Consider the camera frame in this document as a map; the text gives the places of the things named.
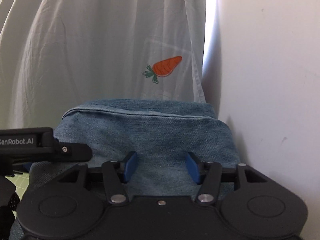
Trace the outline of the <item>blue denim jeans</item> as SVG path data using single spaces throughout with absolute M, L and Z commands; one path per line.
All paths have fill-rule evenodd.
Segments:
M 136 151 L 139 163 L 129 195 L 195 196 L 197 186 L 185 154 L 234 167 L 239 155 L 228 126 L 211 105 L 157 100 L 99 100 L 68 110 L 54 136 L 62 142 L 87 144 L 89 166 Z

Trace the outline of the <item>green grid bed sheet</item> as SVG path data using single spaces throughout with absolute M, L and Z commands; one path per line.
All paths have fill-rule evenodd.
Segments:
M 22 200 L 22 197 L 29 185 L 29 174 L 16 174 L 14 177 L 7 177 L 7 179 L 11 181 L 16 187 L 15 192 L 10 197 L 8 203 L 8 206 L 11 208 L 14 214 L 16 214 L 17 206 Z

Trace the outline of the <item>grey carrot print fabric wardrobe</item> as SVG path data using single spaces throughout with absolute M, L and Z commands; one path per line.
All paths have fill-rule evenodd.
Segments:
M 1 0 L 1 128 L 98 99 L 205 102 L 206 0 Z

